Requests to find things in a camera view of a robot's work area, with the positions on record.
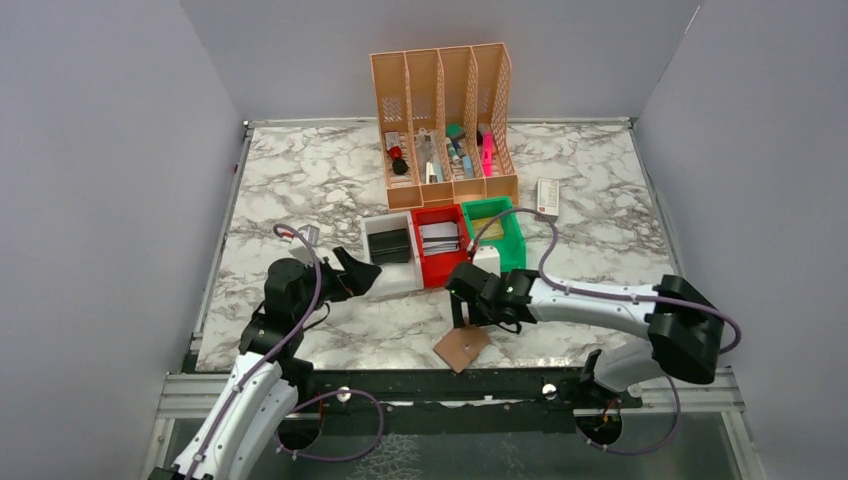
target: mesh organizer compartment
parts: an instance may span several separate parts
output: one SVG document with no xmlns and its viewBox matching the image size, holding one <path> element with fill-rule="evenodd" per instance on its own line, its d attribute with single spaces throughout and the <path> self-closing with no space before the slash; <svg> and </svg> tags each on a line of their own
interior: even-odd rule
<svg viewBox="0 0 848 480">
<path fill-rule="evenodd" d="M 486 198 L 505 196 L 519 204 L 518 175 L 506 146 L 509 79 L 512 62 L 502 43 L 471 47 L 477 61 L 477 123 L 489 125 L 495 139 L 492 175 L 486 179 Z M 475 149 L 482 158 L 482 147 Z"/>
<path fill-rule="evenodd" d="M 512 65 L 503 43 L 372 54 L 371 72 L 390 212 L 499 196 L 518 204 L 518 177 L 506 146 Z M 488 124 L 494 137 L 490 177 L 483 175 L 480 163 L 478 123 Z M 466 138 L 459 143 L 471 159 L 474 178 L 465 178 L 444 146 L 445 127 L 451 124 L 465 131 Z M 418 158 L 415 142 L 421 129 L 436 132 L 436 151 L 430 150 L 430 158 Z M 410 169 L 406 175 L 392 172 L 386 132 L 401 137 Z M 422 179 L 420 172 L 428 160 L 439 162 L 443 182 L 428 184 Z"/>
</svg>

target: bolt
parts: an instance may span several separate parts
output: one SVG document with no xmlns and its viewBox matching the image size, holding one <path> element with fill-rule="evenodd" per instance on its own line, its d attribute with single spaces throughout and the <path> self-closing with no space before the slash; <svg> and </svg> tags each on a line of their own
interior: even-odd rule
<svg viewBox="0 0 848 480">
<path fill-rule="evenodd" d="M 544 395 L 548 400 L 553 400 L 556 398 L 556 386 L 552 383 L 546 383 L 542 387 L 542 395 Z"/>
<path fill-rule="evenodd" d="M 350 389 L 349 389 L 349 388 L 347 388 L 347 387 L 341 387 L 341 388 L 339 388 L 339 390 L 341 390 L 341 391 L 345 391 L 345 392 L 346 392 L 346 391 L 348 391 L 348 390 L 350 390 Z M 340 402 L 345 403 L 345 402 L 347 402 L 348 400 L 350 400 L 350 394 L 349 394 L 349 393 L 339 393 L 338 395 L 336 395 L 336 398 L 337 398 Z"/>
<path fill-rule="evenodd" d="M 638 383 L 630 385 L 627 387 L 627 393 L 629 393 L 633 398 L 640 398 L 642 396 L 642 385 L 639 385 Z"/>
</svg>

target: cardboard piece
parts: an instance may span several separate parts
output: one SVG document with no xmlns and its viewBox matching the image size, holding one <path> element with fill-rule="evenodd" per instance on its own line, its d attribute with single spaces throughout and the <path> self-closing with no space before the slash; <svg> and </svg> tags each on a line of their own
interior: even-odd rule
<svg viewBox="0 0 848 480">
<path fill-rule="evenodd" d="M 454 328 L 433 347 L 454 372 L 459 373 L 477 359 L 491 343 L 489 335 L 478 327 Z"/>
</svg>

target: marble tabletop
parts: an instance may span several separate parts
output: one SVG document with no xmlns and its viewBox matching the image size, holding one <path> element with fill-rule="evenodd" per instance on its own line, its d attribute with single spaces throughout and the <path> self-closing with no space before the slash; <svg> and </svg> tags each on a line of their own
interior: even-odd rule
<svg viewBox="0 0 848 480">
<path fill-rule="evenodd" d="M 625 125 L 516 124 L 507 143 L 520 179 L 521 205 L 535 206 L 539 177 L 560 180 L 559 245 L 547 271 L 613 284 L 657 283 L 671 273 L 650 195 Z M 226 371 L 242 329 L 262 301 L 268 266 L 288 256 L 271 233 L 284 222 L 321 230 L 318 253 L 345 247 L 362 258 L 359 222 L 387 212 L 377 126 L 258 128 L 244 167 L 217 283 L 205 321 L 198 371 Z M 527 266 L 534 268 L 550 231 L 520 215 Z M 445 290 L 333 304 L 298 350 L 316 368 L 447 368 L 433 352 L 451 328 Z M 622 344 L 625 333 L 555 322 L 520 335 L 486 327 L 492 343 L 474 367 L 582 365 L 596 348 Z"/>
</svg>

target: gray wall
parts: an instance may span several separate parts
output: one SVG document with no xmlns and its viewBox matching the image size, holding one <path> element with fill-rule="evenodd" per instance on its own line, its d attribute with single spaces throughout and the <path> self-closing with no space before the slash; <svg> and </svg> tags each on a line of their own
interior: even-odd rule
<svg viewBox="0 0 848 480">
<path fill-rule="evenodd" d="M 4 479 L 138 478 L 241 118 L 179 5 L 0 2 Z"/>
<path fill-rule="evenodd" d="M 504 41 L 511 114 L 635 116 L 699 0 L 182 0 L 248 119 L 376 115 L 368 55 Z"/>
<path fill-rule="evenodd" d="M 772 479 L 845 478 L 848 3 L 709 0 L 637 123 Z"/>
</svg>

